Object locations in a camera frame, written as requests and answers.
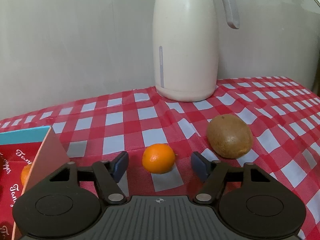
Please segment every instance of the cardboard box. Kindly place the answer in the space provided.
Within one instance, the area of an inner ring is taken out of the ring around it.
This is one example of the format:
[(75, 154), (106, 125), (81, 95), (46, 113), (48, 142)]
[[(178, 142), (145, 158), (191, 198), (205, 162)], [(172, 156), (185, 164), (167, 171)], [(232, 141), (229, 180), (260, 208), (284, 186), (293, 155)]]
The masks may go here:
[[(41, 126), (0, 133), (0, 238), (19, 239), (21, 234), (12, 217), (12, 207), (26, 190), (70, 161), (52, 127)], [(22, 186), (22, 169), (32, 163)]]

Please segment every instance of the crosshair marking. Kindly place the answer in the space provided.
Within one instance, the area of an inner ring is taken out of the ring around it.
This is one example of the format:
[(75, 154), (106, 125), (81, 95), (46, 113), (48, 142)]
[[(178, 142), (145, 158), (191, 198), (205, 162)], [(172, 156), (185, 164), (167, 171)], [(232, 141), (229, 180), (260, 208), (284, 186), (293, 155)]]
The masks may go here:
[(156, 201), (157, 201), (158, 203), (162, 203), (162, 202), (164, 202), (165, 200), (162, 199), (162, 198), (157, 198)]

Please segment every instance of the kiwi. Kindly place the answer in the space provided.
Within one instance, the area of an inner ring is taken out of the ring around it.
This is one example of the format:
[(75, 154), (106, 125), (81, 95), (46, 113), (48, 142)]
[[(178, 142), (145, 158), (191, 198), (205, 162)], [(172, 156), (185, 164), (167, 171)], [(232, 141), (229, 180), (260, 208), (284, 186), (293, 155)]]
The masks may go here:
[(247, 154), (253, 143), (249, 126), (232, 114), (213, 118), (207, 128), (207, 138), (217, 154), (229, 159)]

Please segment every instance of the tablecloth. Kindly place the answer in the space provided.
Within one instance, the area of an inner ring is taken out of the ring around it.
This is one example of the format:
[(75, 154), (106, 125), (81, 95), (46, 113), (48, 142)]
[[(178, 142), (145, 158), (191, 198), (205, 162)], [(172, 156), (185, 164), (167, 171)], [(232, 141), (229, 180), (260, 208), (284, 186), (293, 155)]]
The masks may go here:
[[(220, 159), (205, 136), (208, 122), (235, 114), (249, 125), (252, 149), (233, 166), (254, 162), (298, 195), (307, 207), (299, 236), (320, 233), (320, 99), (286, 77), (218, 80), (207, 100), (184, 103), (161, 97), (155, 87), (69, 102), (0, 121), (0, 132), (52, 125), (69, 157), (78, 165), (112, 160), (129, 153), (119, 182), (127, 195), (194, 195), (201, 182), (190, 155)], [(168, 143), (176, 163), (166, 174), (150, 174), (141, 164), (145, 147)], [(94, 190), (90, 182), (82, 187)]]

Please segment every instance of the white square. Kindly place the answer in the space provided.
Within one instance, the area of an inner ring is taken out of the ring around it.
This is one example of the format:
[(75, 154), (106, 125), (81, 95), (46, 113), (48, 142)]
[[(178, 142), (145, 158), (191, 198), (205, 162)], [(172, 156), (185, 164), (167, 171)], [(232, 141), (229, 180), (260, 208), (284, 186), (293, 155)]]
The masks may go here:
[(279, 87), (284, 87), (285, 85), (280, 83), (280, 82), (275, 82), (275, 84), (277, 84)]
[(9, 122), (5, 122), (1, 128), (6, 128), (9, 123), (10, 123), (10, 121)]
[(229, 89), (236, 89), (233, 85), (231, 84), (222, 84), (222, 86), (229, 88)]
[(312, 104), (310, 104), (308, 101), (306, 101), (306, 100), (302, 100), (301, 101), (302, 103), (304, 103), (306, 106), (308, 106), (308, 107), (311, 107), (312, 106)]
[(284, 97), (289, 97), (289, 95), (286, 93), (286, 92), (284, 92), (284, 91), (278, 91), (278, 93), (280, 93), (281, 95), (283, 95)]
[(315, 161), (312, 154), (307, 149), (303, 151), (302, 155), (304, 156), (306, 161), (309, 163), (309, 166), (311, 169), (313, 169), (317, 165), (317, 162)]
[(67, 155), (70, 158), (83, 157), (86, 147), (87, 141), (70, 142)]
[(75, 131), (89, 129), (91, 127), (92, 117), (81, 118), (77, 121)]
[(275, 178), (276, 180), (278, 180), (277, 177), (276, 177), (276, 175), (275, 175), (273, 172), (270, 173), (270, 176), (272, 176), (273, 178)]
[(115, 98), (108, 100), (107, 107), (110, 106), (119, 106), (122, 104), (122, 98)]
[(42, 116), (40, 117), (40, 120), (44, 119), (46, 117), (49, 117), (52, 113), (53, 113), (53, 111), (43, 113)]
[(139, 120), (158, 117), (154, 106), (146, 107), (146, 108), (139, 108), (138, 109), (138, 116), (139, 116)]
[(21, 118), (21, 119), (17, 119), (17, 120), (15, 120), (11, 126), (15, 126), (15, 125), (17, 125), (21, 120), (22, 120), (22, 118)]
[(73, 107), (68, 107), (68, 108), (63, 108), (63, 109), (61, 109), (59, 115), (70, 114), (72, 108), (73, 108)]
[(306, 94), (311, 94), (311, 92), (309, 92), (308, 90), (306, 89), (302, 89), (303, 92), (305, 92)]
[(245, 88), (249, 88), (251, 87), (248, 83), (243, 82), (243, 83), (238, 83), (239, 86), (245, 87)]
[(295, 108), (293, 108), (293, 106), (289, 105), (289, 104), (283, 104), (283, 106), (288, 109), (290, 112), (297, 112), (297, 110)]
[(271, 82), (265, 82), (265, 84), (267, 84), (269, 87), (275, 87), (275, 85), (272, 84)]
[(252, 102), (252, 100), (250, 98), (248, 98), (246, 95), (244, 94), (238, 94), (236, 93), (238, 96), (240, 96), (241, 98), (243, 98), (245, 101), (248, 101), (248, 102)]
[(280, 147), (280, 144), (276, 140), (276, 138), (273, 136), (271, 131), (269, 129), (266, 129), (262, 135), (257, 137), (258, 141), (262, 145), (262, 147), (267, 151), (267, 153), (271, 153), (273, 150)]
[(81, 113), (94, 110), (95, 107), (96, 107), (96, 103), (97, 103), (97, 102), (92, 102), (92, 103), (89, 103), (89, 104), (84, 104), (84, 105), (82, 106)]
[(318, 154), (320, 155), (320, 147), (319, 147), (319, 145), (318, 145), (316, 142), (314, 142), (313, 144), (311, 144), (311, 145), (310, 145), (310, 148), (313, 149), (313, 150), (315, 150), (316, 153), (318, 153)]
[(299, 89), (296, 89), (296, 91), (301, 94), (301, 95), (304, 95), (304, 92), (300, 91)]
[(315, 105), (317, 105), (318, 103), (316, 101), (314, 101), (312, 98), (309, 99), (310, 102), (314, 103)]
[(24, 123), (30, 123), (32, 121), (32, 119), (34, 119), (35, 115), (29, 115), (26, 120), (24, 121)]
[(302, 229), (300, 229), (299, 233), (298, 233), (298, 237), (301, 238), (301, 240), (306, 239), (306, 236), (304, 235), (304, 232), (302, 231)]
[(142, 137), (145, 147), (155, 143), (168, 143), (162, 128), (142, 131)]
[(230, 106), (236, 101), (228, 93), (225, 93), (222, 97), (217, 97), (217, 99), (219, 99), (220, 102), (223, 103), (225, 106)]
[(123, 122), (123, 112), (116, 112), (107, 114), (106, 116), (106, 125), (111, 125), (115, 123)]
[(293, 136), (286, 128), (284, 128), (282, 125), (279, 125), (279, 124), (278, 124), (278, 127), (279, 127), (282, 131), (284, 131), (284, 132), (291, 138), (291, 140), (294, 139), (294, 136)]
[(121, 180), (117, 183), (118, 187), (122, 190), (126, 197), (129, 197), (129, 187), (128, 187), (128, 178), (127, 171), (124, 172)]
[(253, 163), (258, 157), (259, 155), (251, 149), (247, 154), (238, 158), (237, 161), (239, 162), (240, 166), (243, 167), (244, 163)]
[(189, 139), (194, 133), (196, 133), (197, 135), (199, 135), (199, 133), (197, 132), (196, 128), (193, 126), (192, 123), (189, 123), (186, 119), (181, 119), (178, 122), (178, 125), (180, 126), (184, 136), (186, 137), (186, 139)]
[(303, 118), (301, 119), (301, 121), (304, 122), (305, 125), (308, 126), (310, 130), (312, 130), (315, 127), (307, 118)]
[(102, 155), (124, 151), (124, 135), (115, 135), (103, 139)]
[(271, 96), (272, 98), (280, 98), (278, 95), (276, 95), (274, 92), (266, 92), (269, 96)]
[(52, 128), (56, 134), (62, 133), (62, 130), (64, 126), (66, 125), (66, 122), (56, 122), (52, 125)]
[(316, 224), (318, 224), (320, 221), (319, 203), (320, 203), (320, 190), (318, 190), (316, 194), (306, 204), (307, 208), (310, 210), (311, 214), (313, 215), (313, 218), (315, 219)]
[(284, 115), (285, 111), (280, 109), (278, 106), (272, 106), (272, 108), (279, 114), (279, 115)]
[(203, 157), (205, 157), (209, 162), (212, 162), (214, 160), (218, 160), (218, 157), (210, 151), (210, 149), (206, 148), (204, 151), (201, 153)]
[(178, 171), (177, 165), (174, 164), (172, 170), (163, 174), (151, 174), (155, 192), (180, 187), (183, 185), (183, 180)]
[(317, 124), (320, 124), (320, 120), (319, 120), (315, 115), (311, 115), (310, 117), (311, 117), (311, 119), (312, 119), (313, 121), (315, 121)]
[(306, 177), (305, 171), (294, 161), (290, 161), (281, 171), (287, 177), (293, 187), (297, 187)]
[(254, 84), (258, 88), (264, 88), (265, 87), (264, 85), (262, 85), (261, 83), (258, 83), (258, 82), (252, 82), (252, 84)]
[(148, 101), (150, 100), (150, 97), (146, 93), (134, 93), (134, 101), (135, 102), (141, 102), (141, 101)]
[(306, 133), (305, 130), (303, 130), (297, 123), (293, 122), (291, 124), (289, 124), (290, 127), (299, 135), (304, 135)]
[(238, 114), (236, 113), (236, 115), (239, 116), (242, 119), (242, 121), (244, 121), (246, 124), (252, 124), (254, 120), (257, 119), (257, 116), (247, 108), (244, 108)]
[(262, 108), (255, 108), (255, 109), (258, 110), (261, 114), (265, 115), (266, 117), (272, 118), (272, 115), (266, 112), (264, 109)]
[(179, 114), (184, 113), (182, 107), (180, 106), (180, 104), (178, 102), (176, 102), (176, 103), (167, 103), (166, 102), (166, 104), (169, 107), (169, 109), (175, 109)]
[(193, 102), (193, 104), (198, 110), (204, 110), (204, 109), (209, 109), (213, 107), (207, 100)]
[(267, 99), (260, 91), (253, 91), (252, 93), (254, 93), (260, 99)]
[(299, 107), (301, 110), (306, 109), (302, 104), (299, 102), (293, 102), (297, 107)]
[(296, 92), (294, 92), (293, 90), (287, 90), (290, 94), (292, 94), (293, 96), (297, 96), (298, 94)]

